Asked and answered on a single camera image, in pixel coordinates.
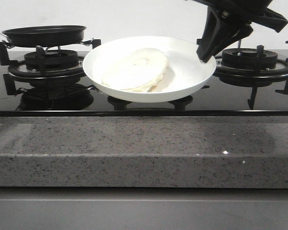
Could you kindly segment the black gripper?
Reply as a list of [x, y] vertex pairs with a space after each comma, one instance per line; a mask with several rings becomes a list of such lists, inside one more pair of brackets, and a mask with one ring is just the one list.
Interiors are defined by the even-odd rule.
[[270, 0], [200, 0], [209, 6], [197, 55], [207, 62], [229, 45], [248, 37], [253, 29], [244, 22], [257, 23], [279, 33], [288, 20], [268, 8]]

